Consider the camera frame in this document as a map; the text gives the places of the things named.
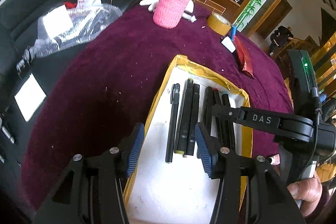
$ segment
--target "human hand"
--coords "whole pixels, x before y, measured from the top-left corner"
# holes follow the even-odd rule
[[[294,199],[303,200],[300,210],[304,217],[316,209],[322,196],[322,184],[316,172],[313,178],[294,182],[287,188]]]

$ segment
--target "white card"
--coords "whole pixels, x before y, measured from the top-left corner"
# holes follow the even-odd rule
[[[34,75],[31,74],[28,80],[22,85],[19,92],[15,95],[16,103],[26,122],[30,120],[45,97],[46,95],[39,83],[36,81]]]
[[[65,5],[57,7],[46,14],[42,18],[42,21],[44,28],[50,38],[54,38],[74,26]]]

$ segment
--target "red cloth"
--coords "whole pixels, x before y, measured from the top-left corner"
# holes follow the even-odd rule
[[[210,12],[195,5],[197,21],[181,19],[173,29],[152,20],[137,6],[104,30],[77,57],[47,97],[31,134],[22,165],[22,184],[38,208],[75,154],[92,157],[118,145],[136,122],[146,122],[153,98],[177,54],[219,73],[250,98],[251,106],[292,112],[277,65],[237,32],[252,58],[255,79],[243,74],[207,26]],[[253,155],[278,153],[273,135],[254,131]]]
[[[65,8],[67,9],[72,9],[77,7],[77,2],[76,3],[71,3],[70,1],[64,2]]]

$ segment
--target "black leather sofa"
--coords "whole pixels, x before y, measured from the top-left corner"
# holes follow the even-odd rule
[[[73,59],[88,44],[78,45],[46,58],[35,59],[31,66],[25,68],[20,75],[21,78],[16,71],[16,64],[21,60],[24,50],[34,45],[38,18],[66,1],[77,2],[77,0],[6,0],[0,6],[0,113],[3,114],[4,124],[16,139],[13,145],[0,131],[0,154],[6,158],[5,164],[0,162],[0,190],[29,218],[33,217],[34,212],[26,204],[23,192],[20,190],[20,164],[43,104],[30,121],[26,122],[14,100],[14,95],[33,73],[48,96]],[[118,6],[122,12],[132,8],[137,2],[138,0],[112,0],[112,4]]]

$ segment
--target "tape roll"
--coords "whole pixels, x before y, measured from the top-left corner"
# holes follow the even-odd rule
[[[207,20],[208,26],[216,33],[227,35],[232,27],[232,24],[223,16],[217,13],[212,13]]]

